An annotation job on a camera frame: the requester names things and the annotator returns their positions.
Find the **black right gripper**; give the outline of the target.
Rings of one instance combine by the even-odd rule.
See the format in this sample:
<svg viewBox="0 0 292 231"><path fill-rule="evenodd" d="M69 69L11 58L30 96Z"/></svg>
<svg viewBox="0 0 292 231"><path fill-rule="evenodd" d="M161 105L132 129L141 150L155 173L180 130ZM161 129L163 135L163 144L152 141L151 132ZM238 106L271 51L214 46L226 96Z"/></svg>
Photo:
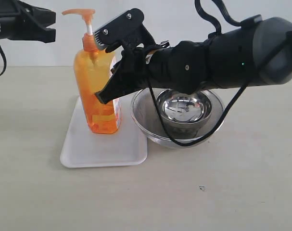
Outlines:
<svg viewBox="0 0 292 231"><path fill-rule="evenodd" d="M122 59L112 68L112 77L102 90L95 92L100 103L108 102L151 86L150 72L146 64L147 51L158 48L145 26L139 26L125 38L114 42L111 51L119 47Z"/></svg>

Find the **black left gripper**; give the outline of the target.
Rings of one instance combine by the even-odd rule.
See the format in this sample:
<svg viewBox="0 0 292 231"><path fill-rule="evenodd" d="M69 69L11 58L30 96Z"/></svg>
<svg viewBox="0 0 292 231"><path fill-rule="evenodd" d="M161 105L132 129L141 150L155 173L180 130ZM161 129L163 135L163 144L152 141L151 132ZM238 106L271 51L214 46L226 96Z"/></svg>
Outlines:
<svg viewBox="0 0 292 231"><path fill-rule="evenodd" d="M0 0L0 39L56 41L56 12L21 0Z"/></svg>

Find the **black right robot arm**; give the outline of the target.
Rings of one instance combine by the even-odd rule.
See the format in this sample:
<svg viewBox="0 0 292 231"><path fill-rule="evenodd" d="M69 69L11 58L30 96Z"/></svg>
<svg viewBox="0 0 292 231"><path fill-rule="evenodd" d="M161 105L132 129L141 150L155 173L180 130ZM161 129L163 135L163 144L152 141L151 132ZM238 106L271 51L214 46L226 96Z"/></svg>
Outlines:
<svg viewBox="0 0 292 231"><path fill-rule="evenodd" d="M142 22L120 16L96 40L106 51L123 47L112 77L96 92L101 103L147 87L191 94L198 90L281 85L292 79L292 23L279 17L246 19L243 26L204 42L156 44Z"/></svg>

